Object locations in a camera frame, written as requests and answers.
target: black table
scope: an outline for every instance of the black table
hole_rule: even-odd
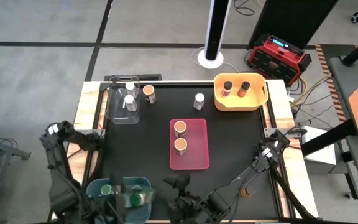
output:
[[[325,134],[303,144],[303,155],[311,154],[345,138],[349,145],[349,152],[345,152],[342,156],[344,157],[345,162],[354,161],[358,170],[357,127],[354,123],[352,110],[349,104],[349,97],[356,89],[358,89],[358,60],[351,67],[347,67],[342,64],[339,58],[332,58],[329,60],[329,66],[334,77],[334,82],[337,85],[337,88],[339,88],[339,97],[343,99],[341,103],[347,121]]]
[[[142,176],[150,180],[158,197],[152,204],[152,220],[168,220],[166,202],[177,196],[177,190],[165,184],[164,177],[183,173],[169,166],[169,123],[171,119],[203,118],[207,122],[209,168],[191,171],[187,190],[204,196],[227,184],[245,169],[254,157],[254,149],[263,138],[262,107],[250,112],[222,112],[214,106],[213,84],[154,85],[157,102],[148,105],[141,99],[137,124],[106,126],[106,142],[97,178],[109,177],[112,170],[123,176]],[[201,111],[193,108],[197,93],[206,97]],[[232,203],[242,180],[223,189],[221,195]],[[270,174],[264,172],[251,182],[257,195],[241,198],[235,220],[276,220],[277,189]]]

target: teal container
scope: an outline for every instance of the teal container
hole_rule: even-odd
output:
[[[152,185],[150,184],[149,180],[147,180],[145,177],[124,177],[124,185],[139,185],[142,188],[151,188]],[[92,181],[88,187],[86,188],[86,194],[88,197],[101,197],[101,188],[105,184],[110,184],[110,179],[108,178],[102,178],[102,179],[96,179]],[[143,206],[136,210],[131,210],[127,216],[126,216],[126,224],[143,224],[145,223],[149,218],[150,214],[152,212],[152,204],[145,203]],[[102,223],[99,220],[95,220],[95,223]]]

